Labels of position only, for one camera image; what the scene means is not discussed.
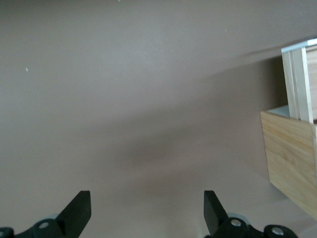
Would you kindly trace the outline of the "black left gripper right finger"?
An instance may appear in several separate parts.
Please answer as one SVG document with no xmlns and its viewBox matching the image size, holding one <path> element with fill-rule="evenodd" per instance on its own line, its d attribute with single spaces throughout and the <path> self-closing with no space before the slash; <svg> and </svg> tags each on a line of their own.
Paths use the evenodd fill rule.
<svg viewBox="0 0 317 238">
<path fill-rule="evenodd" d="M 258 231 L 242 216 L 228 215 L 212 190 L 204 191 L 204 219 L 209 231 L 205 238 L 296 238 L 285 226 L 267 225 Z"/>
</svg>

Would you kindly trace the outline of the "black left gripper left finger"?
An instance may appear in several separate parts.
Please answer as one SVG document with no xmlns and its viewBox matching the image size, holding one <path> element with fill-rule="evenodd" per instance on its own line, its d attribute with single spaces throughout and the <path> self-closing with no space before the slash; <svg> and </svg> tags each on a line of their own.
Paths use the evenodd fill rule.
<svg viewBox="0 0 317 238">
<path fill-rule="evenodd" d="M 79 238 L 91 218 L 91 193 L 80 191 L 56 218 L 43 219 L 15 234 L 13 228 L 0 228 L 0 238 Z"/>
</svg>

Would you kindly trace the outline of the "wooden drawer cabinet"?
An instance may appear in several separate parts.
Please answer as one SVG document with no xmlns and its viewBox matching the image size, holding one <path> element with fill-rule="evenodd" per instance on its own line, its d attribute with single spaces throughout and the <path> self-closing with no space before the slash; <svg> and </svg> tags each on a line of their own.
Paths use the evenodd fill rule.
<svg viewBox="0 0 317 238">
<path fill-rule="evenodd" d="M 261 112 L 270 182 L 317 221 L 317 124 Z"/>
</svg>

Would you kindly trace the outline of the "brown paper table cover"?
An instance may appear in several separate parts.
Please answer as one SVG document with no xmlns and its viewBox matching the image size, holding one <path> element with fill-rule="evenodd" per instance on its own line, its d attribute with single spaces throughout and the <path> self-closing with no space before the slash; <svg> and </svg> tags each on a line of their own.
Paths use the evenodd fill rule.
<svg viewBox="0 0 317 238">
<path fill-rule="evenodd" d="M 260 112 L 317 0 L 0 0 L 0 226 L 82 190 L 80 238 L 203 238 L 205 190 L 262 230 L 317 238 L 268 178 Z"/>
</svg>

